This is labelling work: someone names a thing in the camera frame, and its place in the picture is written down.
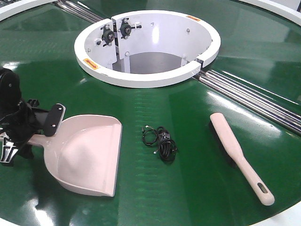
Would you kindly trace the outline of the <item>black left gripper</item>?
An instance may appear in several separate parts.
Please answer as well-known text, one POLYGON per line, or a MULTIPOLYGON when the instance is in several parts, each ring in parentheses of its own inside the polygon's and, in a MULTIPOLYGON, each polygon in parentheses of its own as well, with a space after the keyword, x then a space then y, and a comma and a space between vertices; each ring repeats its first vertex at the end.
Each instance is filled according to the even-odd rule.
POLYGON ((2 152, 0 163, 7 167, 14 166, 16 154, 25 159, 33 159, 32 145, 28 144, 34 134, 39 134, 44 128, 49 110, 38 108, 37 99, 22 99, 15 110, 11 112, 0 112, 0 133, 6 133, 0 137, 2 141, 2 152))

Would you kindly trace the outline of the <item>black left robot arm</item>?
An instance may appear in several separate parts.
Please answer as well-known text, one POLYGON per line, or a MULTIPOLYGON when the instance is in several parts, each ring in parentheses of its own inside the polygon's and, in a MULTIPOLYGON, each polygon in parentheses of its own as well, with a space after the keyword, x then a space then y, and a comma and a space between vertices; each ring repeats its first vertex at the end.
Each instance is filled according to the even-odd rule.
POLYGON ((9 159, 1 159, 4 166, 14 166, 14 158, 20 155, 33 159, 32 146, 27 144, 34 134, 43 130, 48 110, 40 109, 37 99, 25 101, 22 98, 19 76, 7 68, 0 69, 0 133, 12 141, 9 159))

